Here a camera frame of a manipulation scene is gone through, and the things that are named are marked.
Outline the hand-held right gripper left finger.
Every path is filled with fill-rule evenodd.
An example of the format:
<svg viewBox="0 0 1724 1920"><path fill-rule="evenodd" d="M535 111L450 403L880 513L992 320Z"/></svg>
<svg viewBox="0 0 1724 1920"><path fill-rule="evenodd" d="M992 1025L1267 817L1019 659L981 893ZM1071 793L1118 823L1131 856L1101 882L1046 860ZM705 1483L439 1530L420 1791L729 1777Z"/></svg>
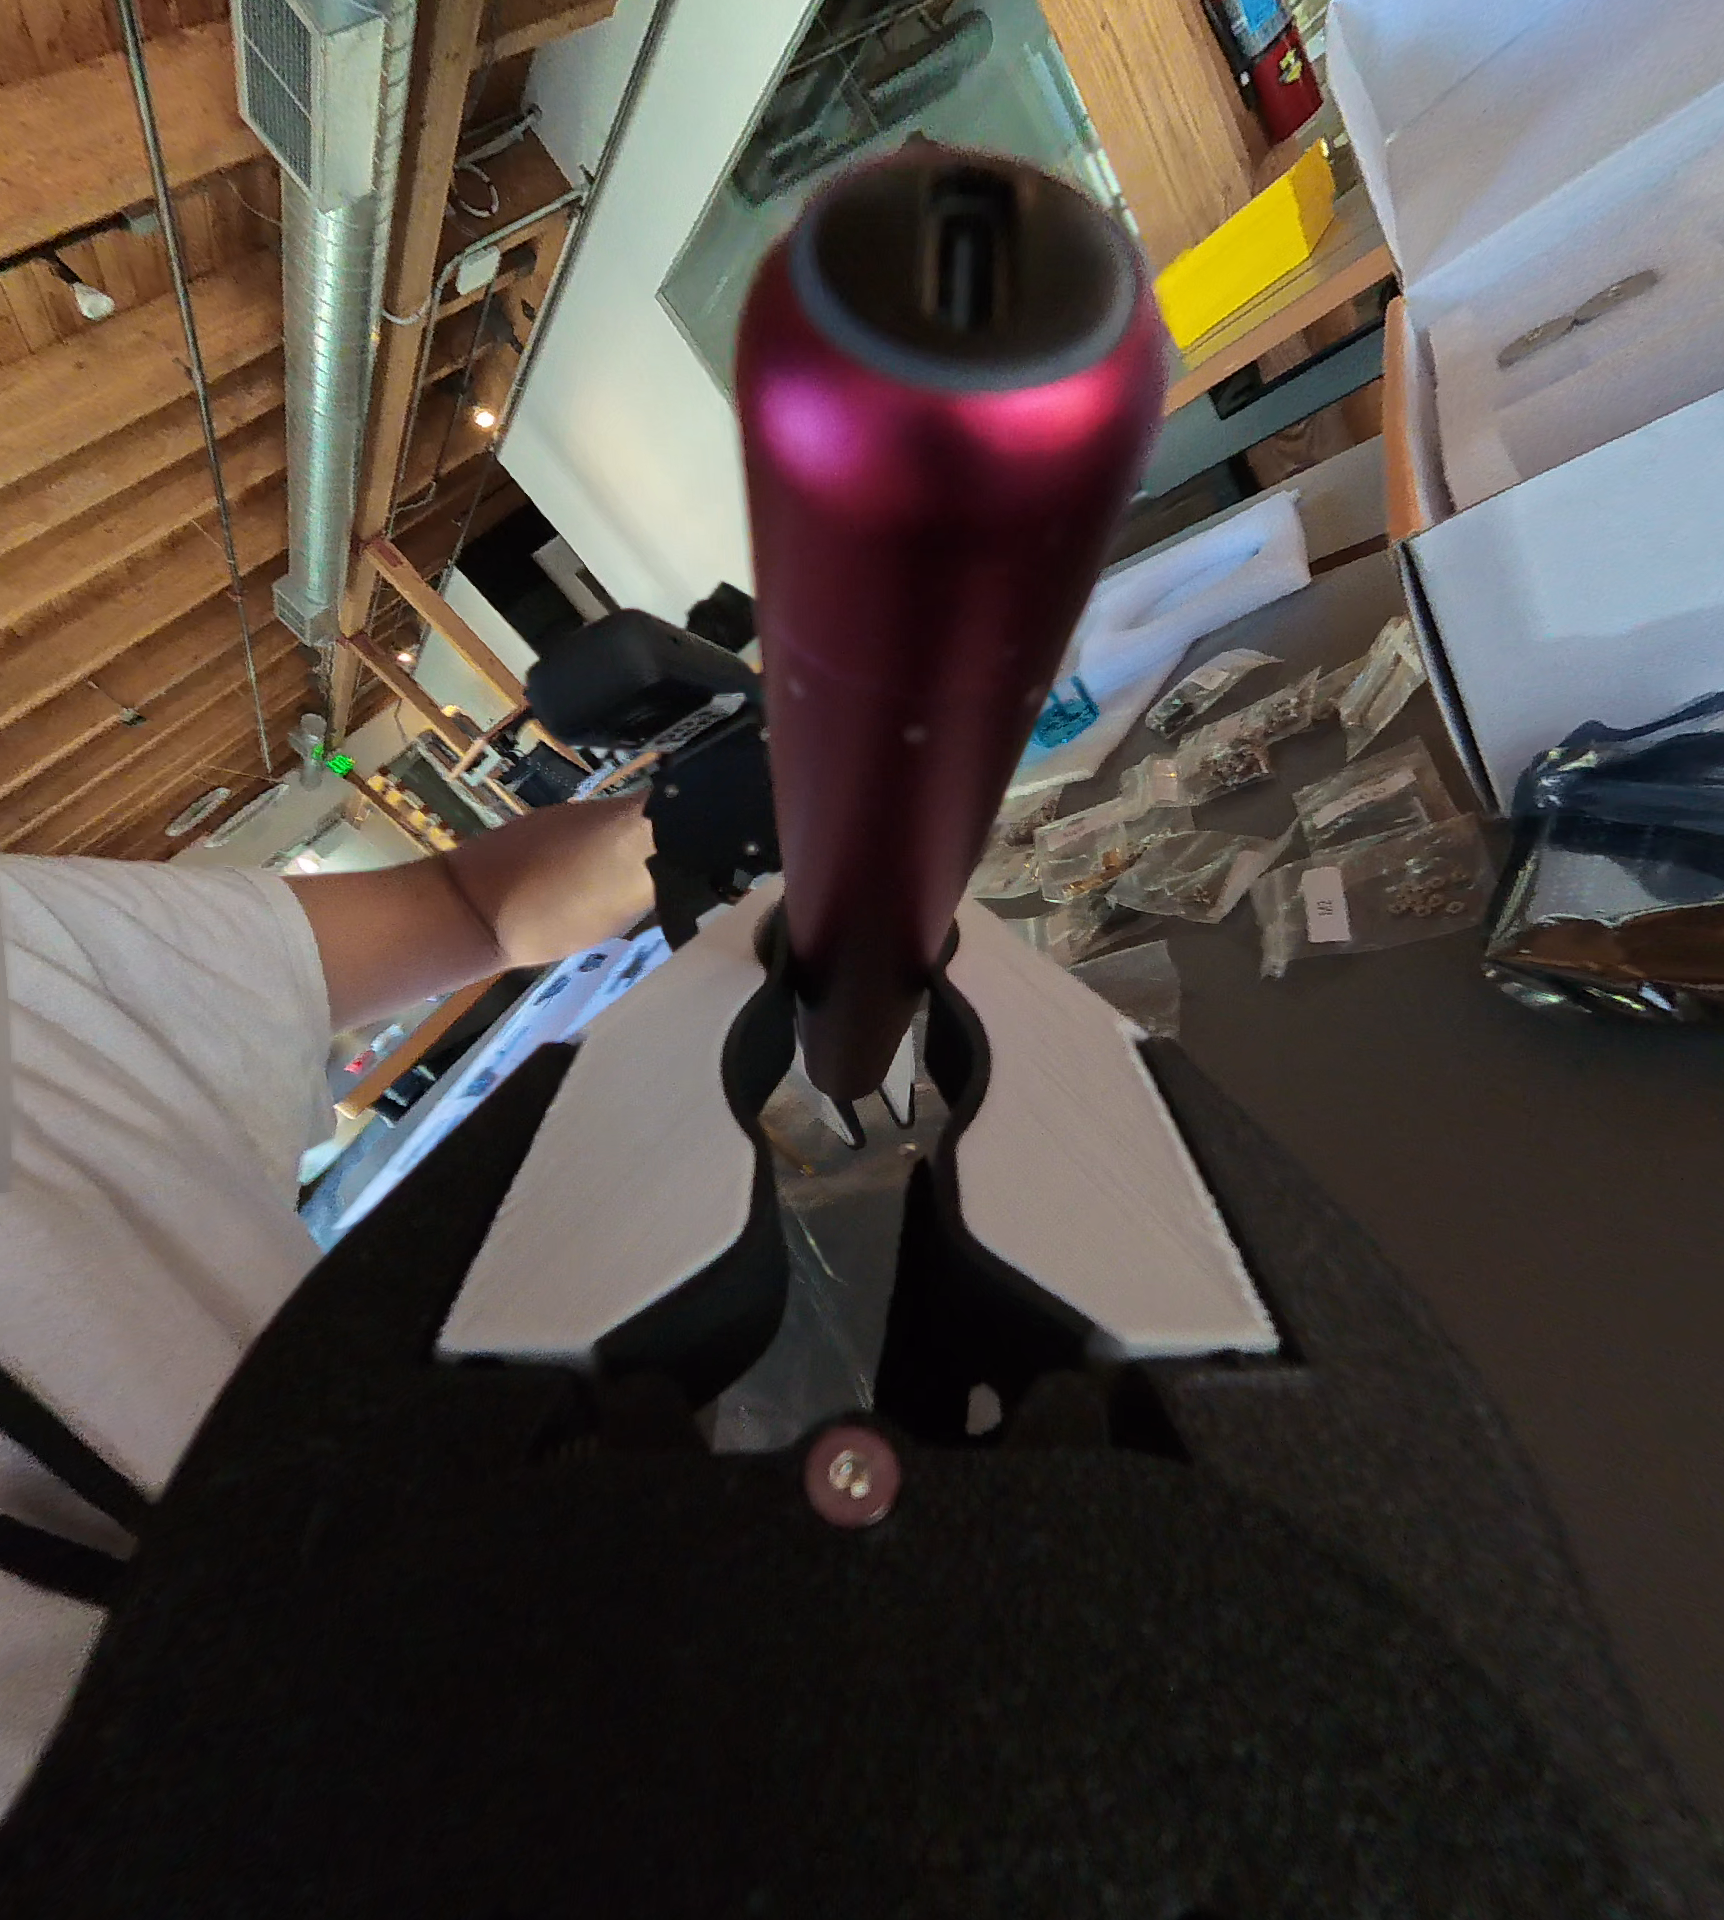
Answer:
<svg viewBox="0 0 1724 1920"><path fill-rule="evenodd" d="M759 1112L791 1064L762 880L587 1027L437 1333L450 1361L593 1361L774 1207Z"/></svg>

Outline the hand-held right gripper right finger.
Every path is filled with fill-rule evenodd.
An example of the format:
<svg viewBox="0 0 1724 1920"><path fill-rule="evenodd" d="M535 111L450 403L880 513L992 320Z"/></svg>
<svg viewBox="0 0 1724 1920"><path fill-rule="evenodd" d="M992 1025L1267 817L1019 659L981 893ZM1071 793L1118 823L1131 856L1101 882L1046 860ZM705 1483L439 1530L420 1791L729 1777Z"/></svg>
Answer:
<svg viewBox="0 0 1724 1920"><path fill-rule="evenodd" d="M957 918L924 1027L951 1219L1105 1357L1280 1355L1146 1045L1001 919Z"/></svg>

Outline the red electric screwdriver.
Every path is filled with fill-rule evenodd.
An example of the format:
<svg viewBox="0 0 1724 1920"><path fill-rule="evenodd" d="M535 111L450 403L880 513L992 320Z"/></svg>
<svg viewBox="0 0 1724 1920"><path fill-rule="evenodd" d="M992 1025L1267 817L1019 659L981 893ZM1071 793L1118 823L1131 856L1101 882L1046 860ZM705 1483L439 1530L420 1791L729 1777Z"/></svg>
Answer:
<svg viewBox="0 0 1724 1920"><path fill-rule="evenodd" d="M731 390L809 1081L889 1076L1162 414L1128 231L914 137L762 258Z"/></svg>

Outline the person's left forearm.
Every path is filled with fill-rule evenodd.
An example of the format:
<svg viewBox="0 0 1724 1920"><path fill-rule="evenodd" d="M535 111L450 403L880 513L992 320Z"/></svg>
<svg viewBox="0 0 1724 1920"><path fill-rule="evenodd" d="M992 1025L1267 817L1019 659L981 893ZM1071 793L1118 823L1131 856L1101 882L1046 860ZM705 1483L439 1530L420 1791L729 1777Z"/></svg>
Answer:
<svg viewBox="0 0 1724 1920"><path fill-rule="evenodd" d="M589 798L394 868L284 883L345 1030L626 935L655 903L654 849L640 796Z"/></svg>

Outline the grey desk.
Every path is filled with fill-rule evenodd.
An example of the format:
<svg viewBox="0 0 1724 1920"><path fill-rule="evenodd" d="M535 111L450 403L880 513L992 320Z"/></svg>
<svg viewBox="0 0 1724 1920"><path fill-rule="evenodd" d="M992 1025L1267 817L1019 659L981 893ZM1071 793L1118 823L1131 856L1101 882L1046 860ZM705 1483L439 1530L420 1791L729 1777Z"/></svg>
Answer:
<svg viewBox="0 0 1724 1920"><path fill-rule="evenodd" d="M1264 980L1249 905L1143 929L1183 1050L1486 1381L1724 1843L1724 1027L1530 1010L1474 931Z"/></svg>

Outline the large clear plastic bag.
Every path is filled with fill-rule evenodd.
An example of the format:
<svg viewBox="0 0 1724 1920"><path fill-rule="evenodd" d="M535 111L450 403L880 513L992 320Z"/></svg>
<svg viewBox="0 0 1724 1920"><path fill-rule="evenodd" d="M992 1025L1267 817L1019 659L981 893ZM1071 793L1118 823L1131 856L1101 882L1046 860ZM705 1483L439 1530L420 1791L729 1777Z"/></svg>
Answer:
<svg viewBox="0 0 1724 1920"><path fill-rule="evenodd" d="M874 1404L896 1283L905 1164L872 1135L840 1144L818 1116L767 1116L787 1295L762 1360L763 1392L801 1432Z"/></svg>

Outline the white instruction booklet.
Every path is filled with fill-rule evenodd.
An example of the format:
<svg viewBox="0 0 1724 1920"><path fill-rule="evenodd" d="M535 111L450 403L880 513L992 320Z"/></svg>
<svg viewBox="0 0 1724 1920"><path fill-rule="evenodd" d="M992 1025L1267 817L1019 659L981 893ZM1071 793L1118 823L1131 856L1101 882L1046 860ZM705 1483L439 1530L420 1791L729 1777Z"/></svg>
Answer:
<svg viewBox="0 0 1724 1920"><path fill-rule="evenodd" d="M329 1251L537 1050L581 1043L670 954L660 926L587 947L521 986L439 1076L411 1068L420 1093L369 1126L302 1206L315 1249Z"/></svg>

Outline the pile of labelled screw bags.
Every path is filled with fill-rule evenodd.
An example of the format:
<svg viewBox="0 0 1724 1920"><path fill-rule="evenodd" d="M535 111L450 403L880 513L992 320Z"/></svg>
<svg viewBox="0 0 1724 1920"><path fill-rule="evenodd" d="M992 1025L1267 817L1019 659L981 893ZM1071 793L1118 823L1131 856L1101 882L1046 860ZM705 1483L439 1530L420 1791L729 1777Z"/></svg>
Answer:
<svg viewBox="0 0 1724 1920"><path fill-rule="evenodd" d="M1492 833L1406 730L1426 688L1408 615L1363 653L1255 688L1276 653L1229 648L1143 715L1155 749L1068 807L1065 784L1012 793L969 897L1143 1031L1180 1031L1174 942L1247 918L1273 982L1477 926Z"/></svg>

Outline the silver antistatic bag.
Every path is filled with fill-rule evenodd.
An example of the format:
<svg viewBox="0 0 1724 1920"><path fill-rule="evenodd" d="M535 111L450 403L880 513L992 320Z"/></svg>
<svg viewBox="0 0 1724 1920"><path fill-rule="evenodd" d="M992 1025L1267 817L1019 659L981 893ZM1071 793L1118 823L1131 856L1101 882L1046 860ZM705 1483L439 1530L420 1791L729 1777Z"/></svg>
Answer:
<svg viewBox="0 0 1724 1920"><path fill-rule="evenodd" d="M1539 1010L1724 1027L1724 688L1537 754L1482 970Z"/></svg>

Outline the orange cardboard box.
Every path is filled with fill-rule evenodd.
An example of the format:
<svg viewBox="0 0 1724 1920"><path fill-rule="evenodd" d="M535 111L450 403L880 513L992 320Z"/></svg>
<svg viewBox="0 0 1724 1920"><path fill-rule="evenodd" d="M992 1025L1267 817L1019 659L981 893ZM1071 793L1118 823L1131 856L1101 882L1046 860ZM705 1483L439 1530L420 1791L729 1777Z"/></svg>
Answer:
<svg viewBox="0 0 1724 1920"><path fill-rule="evenodd" d="M1452 509L1419 323L1499 231L1704 99L1724 3L1332 3L1328 81L1402 281L1383 340L1387 530L1482 803L1586 721L1724 690L1724 390Z"/></svg>

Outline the white foam box insert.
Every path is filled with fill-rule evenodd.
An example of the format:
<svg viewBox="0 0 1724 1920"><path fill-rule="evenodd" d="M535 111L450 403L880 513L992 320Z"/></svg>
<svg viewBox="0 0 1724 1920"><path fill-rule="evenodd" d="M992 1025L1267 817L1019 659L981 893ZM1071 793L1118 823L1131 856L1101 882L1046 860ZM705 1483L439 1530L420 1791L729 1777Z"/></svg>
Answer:
<svg viewBox="0 0 1724 1920"><path fill-rule="evenodd" d="M1660 283L1497 372L1497 350L1620 275ZM1724 107L1676 111L1497 231L1418 323L1454 512L1724 390Z"/></svg>

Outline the silver ceiling duct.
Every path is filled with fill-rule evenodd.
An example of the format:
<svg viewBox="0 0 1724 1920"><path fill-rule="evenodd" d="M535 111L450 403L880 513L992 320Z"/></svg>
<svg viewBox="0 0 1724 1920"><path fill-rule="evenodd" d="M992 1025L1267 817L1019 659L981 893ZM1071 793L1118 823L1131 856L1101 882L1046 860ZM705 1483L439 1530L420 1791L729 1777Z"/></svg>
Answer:
<svg viewBox="0 0 1724 1920"><path fill-rule="evenodd" d="M238 107L279 170L288 569L274 611L340 633L416 2L233 2Z"/></svg>

